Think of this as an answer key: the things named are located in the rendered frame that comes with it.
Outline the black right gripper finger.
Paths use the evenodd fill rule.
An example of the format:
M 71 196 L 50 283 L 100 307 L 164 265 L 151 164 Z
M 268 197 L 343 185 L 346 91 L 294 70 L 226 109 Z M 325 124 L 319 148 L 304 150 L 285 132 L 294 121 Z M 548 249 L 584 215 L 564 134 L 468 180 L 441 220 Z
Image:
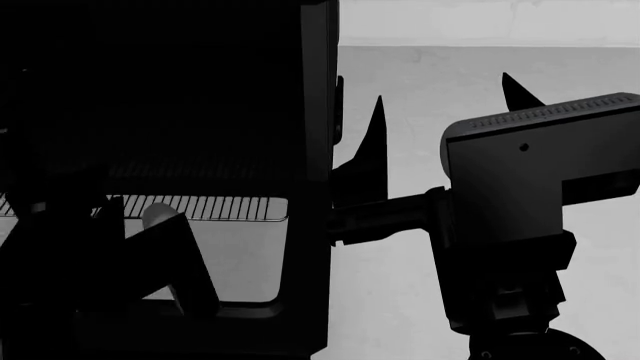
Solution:
M 388 200 L 387 124 L 381 95 L 355 155 L 331 171 L 331 200 L 335 208 Z
M 510 112 L 545 106 L 542 101 L 506 72 L 502 74 L 501 86 L 506 107 Z

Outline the metal wire oven rack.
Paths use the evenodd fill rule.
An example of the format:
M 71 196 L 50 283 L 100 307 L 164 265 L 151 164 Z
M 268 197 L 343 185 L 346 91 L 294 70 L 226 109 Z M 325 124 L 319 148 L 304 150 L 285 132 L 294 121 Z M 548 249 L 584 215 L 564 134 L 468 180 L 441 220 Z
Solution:
M 50 175 L 29 165 L 5 168 L 0 195 L 20 185 L 43 185 L 45 194 L 67 195 L 85 182 L 94 209 L 119 197 L 124 217 L 141 218 L 144 207 L 165 203 L 193 221 L 282 221 L 295 182 L 295 164 L 280 158 L 251 156 L 133 157 L 87 169 Z

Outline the black toaster oven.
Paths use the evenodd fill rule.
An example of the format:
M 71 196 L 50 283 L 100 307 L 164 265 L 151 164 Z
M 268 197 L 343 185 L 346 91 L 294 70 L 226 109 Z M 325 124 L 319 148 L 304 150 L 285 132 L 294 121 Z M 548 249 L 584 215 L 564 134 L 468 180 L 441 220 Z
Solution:
M 339 0 L 0 0 L 0 188 L 324 188 Z

